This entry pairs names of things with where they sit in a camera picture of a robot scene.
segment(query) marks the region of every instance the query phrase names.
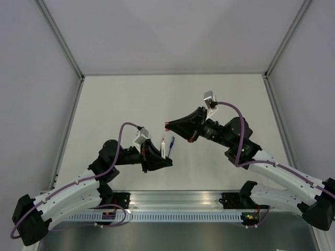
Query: metal frame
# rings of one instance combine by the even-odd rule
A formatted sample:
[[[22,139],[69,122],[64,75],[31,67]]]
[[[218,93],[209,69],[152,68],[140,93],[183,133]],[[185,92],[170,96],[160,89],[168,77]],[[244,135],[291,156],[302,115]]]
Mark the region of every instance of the metal frame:
[[[304,0],[303,4],[301,5],[300,9],[298,10],[293,22],[291,23],[288,31],[286,32],[283,41],[281,42],[281,44],[279,45],[279,48],[277,49],[274,57],[272,58],[272,61],[270,63],[270,65],[268,66],[266,72],[264,73],[264,75],[266,77],[268,77],[271,72],[273,71],[273,68],[276,66],[278,59],[280,58],[280,56],[282,55],[283,51],[285,50],[287,44],[289,43],[290,39],[292,38],[294,32],[296,31],[298,25],[300,24],[302,18],[305,16],[309,6],[311,5],[311,3],[313,2],[313,0]]]
[[[80,70],[77,62],[75,61],[66,41],[64,40],[64,37],[62,33],[59,31],[59,28],[57,24],[55,23],[47,5],[45,4],[44,0],[35,0],[37,6],[41,10],[46,22],[48,23],[49,27],[51,28],[53,34],[55,35],[59,45],[61,46],[65,57],[68,59],[70,65],[73,67],[74,71],[78,75],[79,79],[82,80],[84,78],[84,75],[82,71]]]
[[[286,158],[290,166],[297,168],[296,157],[295,157],[295,154],[292,148],[291,141],[288,136],[287,127],[285,125],[282,112],[278,105],[278,101],[275,96],[273,86],[265,73],[263,75],[263,81],[264,81],[267,95],[269,97],[270,105],[272,107],[273,115],[274,115],[274,118],[278,126],[279,134],[280,134],[280,137],[284,145],[284,151],[285,151]]]
[[[49,183],[49,189],[50,190],[54,188],[55,182],[57,180],[58,172],[59,172],[59,169],[60,169],[62,161],[63,161],[65,148],[66,148],[66,145],[68,143],[68,139],[69,139],[74,115],[75,115],[75,112],[77,110],[77,106],[78,106],[80,94],[82,92],[84,81],[85,81],[85,78],[80,80],[80,83],[78,84],[78,87],[77,87],[77,93],[76,93],[75,98],[72,102],[71,113],[69,115],[68,122],[66,124],[66,128],[65,128],[65,131],[64,131],[64,134],[63,134],[63,137],[62,137],[61,145],[60,145],[60,148],[58,149],[58,152],[57,152],[56,161],[55,161],[55,164],[54,164],[53,169],[52,169],[53,175],[52,175],[52,178],[51,178],[50,183]]]

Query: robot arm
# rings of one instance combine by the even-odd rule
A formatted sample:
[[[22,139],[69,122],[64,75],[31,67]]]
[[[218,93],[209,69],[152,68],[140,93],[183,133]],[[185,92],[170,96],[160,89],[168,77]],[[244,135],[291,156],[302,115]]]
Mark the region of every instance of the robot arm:
[[[275,157],[249,140],[253,131],[235,106],[217,102],[212,92],[205,93],[204,101],[208,110],[198,107],[189,116],[167,122],[165,128],[189,143],[202,136],[228,147],[225,155],[234,165],[261,174],[288,189],[265,188],[249,181],[240,191],[243,204],[266,204],[289,209],[301,214],[314,227],[328,230],[335,216],[335,180],[329,178],[322,181],[290,166],[281,165]],[[209,117],[217,110],[218,104],[235,109],[239,117],[233,118],[225,126],[212,121]]]
[[[107,183],[120,171],[115,167],[107,171],[115,157],[117,157],[116,165],[141,164],[145,173],[172,166],[172,160],[168,157],[162,158],[160,151],[148,139],[148,131],[145,128],[139,128],[133,145],[134,147],[128,149],[120,146],[116,156],[118,141],[108,140],[99,151],[98,158],[88,169],[63,187],[34,198],[30,198],[29,195],[21,197],[13,214],[14,224],[37,206],[17,226],[24,245],[29,246],[40,241],[49,230],[78,212],[112,203],[114,193]]]

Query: gray wall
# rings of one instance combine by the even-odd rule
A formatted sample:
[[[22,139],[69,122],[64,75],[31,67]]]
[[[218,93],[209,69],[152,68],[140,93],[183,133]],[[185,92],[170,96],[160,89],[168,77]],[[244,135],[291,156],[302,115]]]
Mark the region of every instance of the gray wall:
[[[0,3],[0,243],[19,197],[47,188],[78,78],[33,0]]]
[[[85,75],[264,72],[303,0],[45,0]]]
[[[322,179],[335,178],[334,13],[314,1],[271,75],[299,168]]]

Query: white cable carrier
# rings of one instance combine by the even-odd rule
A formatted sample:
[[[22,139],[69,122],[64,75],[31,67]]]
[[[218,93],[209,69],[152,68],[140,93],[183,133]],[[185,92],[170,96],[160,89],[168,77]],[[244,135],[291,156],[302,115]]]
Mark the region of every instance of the white cable carrier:
[[[125,222],[242,222],[241,212],[132,212],[127,213]],[[124,217],[117,211],[115,217],[103,212],[82,212],[65,221],[111,222],[117,223]]]

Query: purple cable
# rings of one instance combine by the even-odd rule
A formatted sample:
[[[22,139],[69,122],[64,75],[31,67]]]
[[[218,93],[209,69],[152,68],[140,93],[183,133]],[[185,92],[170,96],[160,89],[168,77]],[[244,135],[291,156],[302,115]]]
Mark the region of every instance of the purple cable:
[[[105,208],[105,207],[117,207],[119,209],[121,209],[124,213],[124,217],[122,218],[122,220],[118,223],[115,223],[115,224],[112,224],[112,225],[103,225],[104,227],[114,227],[114,226],[120,226],[123,224],[123,222],[126,220],[126,217],[127,217],[127,212],[126,210],[119,206],[119,205],[116,205],[116,204],[105,204],[105,205],[101,205],[101,206],[97,206],[97,207],[94,207],[93,209],[98,209],[98,208]],[[92,223],[85,223],[85,224],[81,224],[81,225],[76,225],[76,226],[70,226],[70,227],[66,227],[66,228],[63,228],[63,229],[52,229],[51,231],[53,232],[61,232],[61,231],[64,231],[64,230],[70,230],[70,229],[75,229],[77,227],[81,227],[81,226],[95,226],[95,224],[92,224]]]
[[[235,166],[239,167],[239,161],[240,161],[240,156],[241,156],[241,151],[242,151],[242,146],[243,146],[243,140],[244,140],[244,119],[243,119],[243,115],[242,115],[241,111],[236,106],[234,106],[230,103],[218,102],[218,104],[231,107],[239,115],[239,118],[240,118],[240,121],[241,121],[241,137],[240,137],[240,143],[239,143],[239,147],[237,149],[237,155],[236,155],[236,160],[235,160]]]
[[[244,140],[244,119],[243,119],[243,115],[241,113],[241,111],[234,105],[230,104],[230,103],[226,103],[226,102],[218,102],[219,105],[224,105],[224,106],[229,106],[232,109],[234,109],[237,114],[239,115],[240,121],[241,121],[241,137],[240,137],[240,142],[239,142],[239,147],[237,150],[237,155],[236,155],[236,160],[235,160],[235,166],[236,167],[243,167],[243,166],[247,166],[250,164],[269,164],[269,165],[275,165],[275,162],[272,161],[249,161],[243,164],[239,164],[240,162],[240,156],[241,156],[241,152],[242,152],[242,147],[243,147],[243,140]],[[306,182],[307,184],[313,186],[313,182],[310,181],[309,179],[306,179],[304,176],[296,173],[295,171],[291,170],[290,168],[282,165],[282,164],[278,164],[278,167],[280,167],[281,169],[297,176],[298,178],[302,179],[304,182]],[[322,192],[328,194],[330,197],[332,197],[333,199],[335,199],[335,195],[333,195],[331,192],[329,192],[328,190],[320,187],[320,186],[316,186],[317,189],[321,190]]]
[[[119,132],[119,139],[118,139],[118,142],[117,142],[117,148],[116,148],[116,153],[115,153],[115,158],[114,158],[114,161],[112,163],[112,165],[110,166],[110,168],[103,172],[102,174],[98,174],[98,175],[95,175],[95,176],[92,176],[92,177],[87,177],[87,178],[83,178],[83,179],[80,179],[78,182],[81,183],[83,181],[87,181],[87,180],[90,180],[90,179],[95,179],[95,178],[99,178],[101,176],[104,176],[106,174],[108,174],[115,166],[116,162],[117,162],[117,158],[118,158],[118,155],[119,155],[119,152],[120,152],[120,146],[121,146],[121,137],[122,137],[122,131],[124,129],[124,127],[126,125],[129,125],[129,126],[133,126],[133,127],[138,127],[137,125],[131,123],[131,122],[125,122],[122,124],[121,128],[120,128],[120,132]],[[76,185],[76,182],[72,182],[72,183],[69,183],[63,187],[61,187],[60,189],[58,189],[57,191],[55,191],[54,193],[52,193],[51,195],[47,196],[46,197],[46,200],[50,200],[50,198],[52,198],[53,196],[55,196],[56,194],[60,193],[61,191],[65,190],[66,188],[69,188],[71,186],[74,186]],[[17,228],[20,226],[20,224],[22,223],[22,221],[33,211],[35,210],[36,208],[38,208],[40,205],[43,204],[43,201],[40,201],[39,203],[37,203],[34,207],[32,207],[30,210],[28,210],[28,212],[26,212],[20,220],[18,220],[18,222],[16,223],[16,225],[14,226],[12,232],[10,233],[10,238],[11,239],[19,239],[20,238],[20,235],[17,235],[17,236],[14,236],[14,233],[15,231],[17,230]]]

